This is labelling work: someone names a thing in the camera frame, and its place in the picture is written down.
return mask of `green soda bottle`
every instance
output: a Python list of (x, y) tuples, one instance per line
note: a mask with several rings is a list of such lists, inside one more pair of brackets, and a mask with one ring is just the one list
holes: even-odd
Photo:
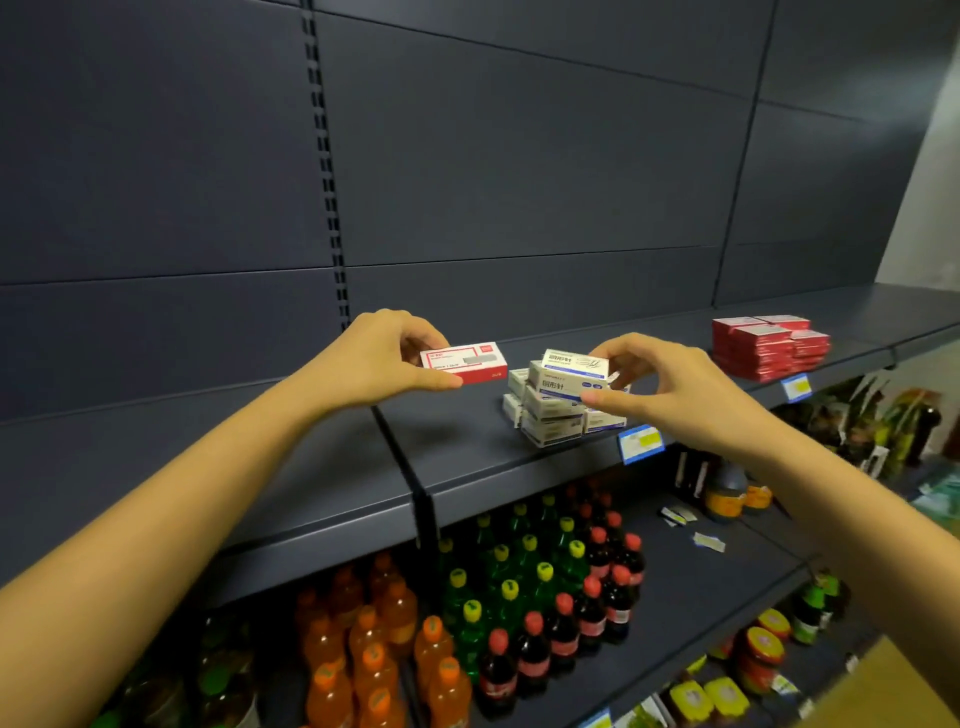
[(483, 621), (483, 607), (476, 599), (464, 604), (464, 622), (455, 638), (456, 656), (460, 666), (474, 685), (480, 677), (480, 656), (487, 645), (487, 625)]

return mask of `orange bottle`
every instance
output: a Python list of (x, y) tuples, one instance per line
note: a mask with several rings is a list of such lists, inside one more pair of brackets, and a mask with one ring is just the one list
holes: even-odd
[(310, 622), (310, 629), (303, 639), (303, 657), (316, 671), (321, 665), (330, 664), (342, 670), (347, 665), (344, 655), (344, 633), (340, 631), (327, 615)]
[(430, 728), (466, 728), (473, 688), (460, 663), (444, 657), (430, 681)]
[(306, 696), (306, 719), (310, 728), (351, 728), (353, 691), (347, 675), (335, 665), (321, 665), (313, 673)]
[(453, 638), (444, 629), (444, 621), (439, 617), (428, 617), (414, 641), (414, 659), (417, 660), (417, 690), (420, 700), (427, 701), (427, 689), (430, 680), (437, 671), (437, 665), (444, 657), (453, 655)]
[(407, 589), (401, 577), (395, 577), (379, 604), (387, 629), (387, 646), (398, 660), (410, 657), (417, 636), (417, 595)]
[(373, 691), (360, 716), (360, 728), (406, 728), (407, 706), (390, 691)]
[(357, 691), (360, 705), (364, 705), (367, 698), (380, 688), (390, 691), (390, 695), (396, 697), (399, 675), (396, 663), (382, 644), (371, 644), (367, 647), (353, 674), (353, 688)]
[(383, 644), (387, 641), (387, 631), (383, 628), (376, 609), (370, 604), (360, 610), (357, 621), (350, 627), (349, 647), (353, 663), (360, 665), (363, 651), (371, 644)]
[(353, 566), (340, 567), (333, 577), (330, 615), (345, 632), (353, 626), (363, 606), (363, 584), (353, 574)]

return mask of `hand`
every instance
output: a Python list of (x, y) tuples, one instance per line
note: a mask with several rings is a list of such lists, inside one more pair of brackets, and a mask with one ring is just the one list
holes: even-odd
[(420, 366), (420, 352), (450, 346), (426, 319), (381, 308), (362, 313), (284, 384), (325, 411), (377, 404), (401, 392), (458, 389), (458, 376)]
[[(612, 390), (585, 392), (584, 404), (653, 425), (685, 445), (743, 462), (781, 430), (780, 420), (734, 384), (702, 349), (628, 333), (605, 341), (590, 355), (609, 359), (619, 377)], [(660, 377), (655, 395), (614, 391), (653, 373)]]

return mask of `price label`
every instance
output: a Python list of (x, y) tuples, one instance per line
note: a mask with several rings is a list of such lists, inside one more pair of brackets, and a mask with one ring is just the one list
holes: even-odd
[(788, 402), (805, 400), (813, 394), (813, 387), (810, 386), (810, 380), (806, 375), (790, 376), (787, 379), (781, 379), (783, 391), (786, 393)]
[(630, 465), (666, 449), (660, 431), (652, 425), (641, 425), (621, 432), (617, 435), (617, 443), (624, 465)]

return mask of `red and white box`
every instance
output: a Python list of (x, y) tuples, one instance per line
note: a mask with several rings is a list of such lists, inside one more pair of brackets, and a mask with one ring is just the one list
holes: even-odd
[(464, 384), (507, 378), (507, 360), (493, 341), (420, 352), (420, 362), (424, 369), (450, 372)]

